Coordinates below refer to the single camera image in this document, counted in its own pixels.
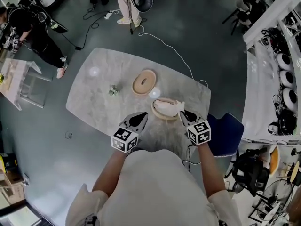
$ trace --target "round wooden dish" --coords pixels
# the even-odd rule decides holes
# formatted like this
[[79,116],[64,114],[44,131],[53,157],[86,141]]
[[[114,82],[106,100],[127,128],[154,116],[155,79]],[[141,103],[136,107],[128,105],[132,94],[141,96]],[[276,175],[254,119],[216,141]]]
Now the round wooden dish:
[[172,99],[169,99],[169,98],[158,98],[158,99],[155,99],[152,104],[151,104],[151,109],[153,111],[153,113],[155,114],[155,116],[157,116],[158,118],[160,119],[163,119],[163,120],[176,120],[178,118],[178,114],[176,116],[168,116],[168,115],[164,115],[162,113],[160,113],[159,111],[156,110],[155,106],[154,106],[154,103],[156,100],[160,100],[160,101],[164,101],[164,102],[170,102],[170,103],[176,103],[175,100],[172,100]]
[[271,153],[271,161],[269,163],[269,171],[271,177],[274,176],[274,174],[278,170],[279,163],[280,163],[280,153],[278,150],[278,146],[276,146],[273,152]]
[[143,70],[134,80],[132,91],[136,95],[145,96],[155,87],[156,80],[156,74],[152,70]]

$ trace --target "white desk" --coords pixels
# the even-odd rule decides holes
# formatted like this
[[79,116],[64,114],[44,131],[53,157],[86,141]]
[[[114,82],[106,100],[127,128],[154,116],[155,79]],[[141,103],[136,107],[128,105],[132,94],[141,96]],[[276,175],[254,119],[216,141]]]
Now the white desk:
[[[0,92],[20,111],[22,110],[18,102],[20,98],[40,108],[44,107],[44,105],[41,105],[30,99],[35,78],[52,81],[51,79],[41,76],[37,73],[29,72],[28,70],[30,67],[39,74],[42,74],[41,70],[34,61],[24,61],[11,58],[7,58],[5,60],[1,69],[1,73],[4,75],[4,81],[0,85]],[[26,75],[32,77],[30,85],[24,84]],[[22,93],[23,86],[28,87],[27,94]]]

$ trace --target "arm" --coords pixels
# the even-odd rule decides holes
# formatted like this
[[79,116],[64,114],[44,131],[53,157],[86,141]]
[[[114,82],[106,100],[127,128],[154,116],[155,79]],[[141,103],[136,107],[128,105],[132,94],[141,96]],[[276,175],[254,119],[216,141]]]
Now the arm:
[[207,197],[209,198],[211,195],[219,191],[226,190],[226,187],[220,169],[218,168],[208,143],[199,145],[197,148],[202,165],[204,188]]
[[26,39],[26,37],[29,35],[30,31],[31,31],[31,29],[29,31],[27,31],[27,32],[23,32],[23,34],[21,35],[19,41],[23,42],[23,40]]
[[119,175],[127,155],[121,151],[115,150],[103,171],[95,182],[93,191],[103,191],[108,197],[114,192],[118,183]]

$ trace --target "beige pants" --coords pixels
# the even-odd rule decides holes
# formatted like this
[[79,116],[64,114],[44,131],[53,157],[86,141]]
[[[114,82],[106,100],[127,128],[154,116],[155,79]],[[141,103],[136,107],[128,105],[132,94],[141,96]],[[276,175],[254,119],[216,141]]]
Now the beige pants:
[[[129,14],[129,8],[128,8],[128,5],[127,5],[127,0],[117,0],[117,1],[118,1],[119,8],[120,8],[120,11],[121,11],[123,17],[125,19],[129,19],[130,14]],[[132,19],[133,19],[134,22],[136,22],[139,18],[139,11],[134,7],[131,0],[128,0],[128,3],[130,5],[130,9],[131,9],[131,12],[132,12]]]

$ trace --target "white sleeve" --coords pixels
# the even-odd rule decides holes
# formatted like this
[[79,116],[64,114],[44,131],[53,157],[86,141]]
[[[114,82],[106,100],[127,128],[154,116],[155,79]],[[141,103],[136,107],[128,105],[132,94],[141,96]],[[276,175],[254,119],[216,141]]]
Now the white sleeve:
[[236,202],[230,198],[226,190],[211,195],[208,201],[214,206],[219,221],[226,223],[227,226],[241,226]]
[[83,184],[68,210],[65,226],[84,225],[85,219],[97,214],[107,200],[105,192],[89,192],[87,185]]

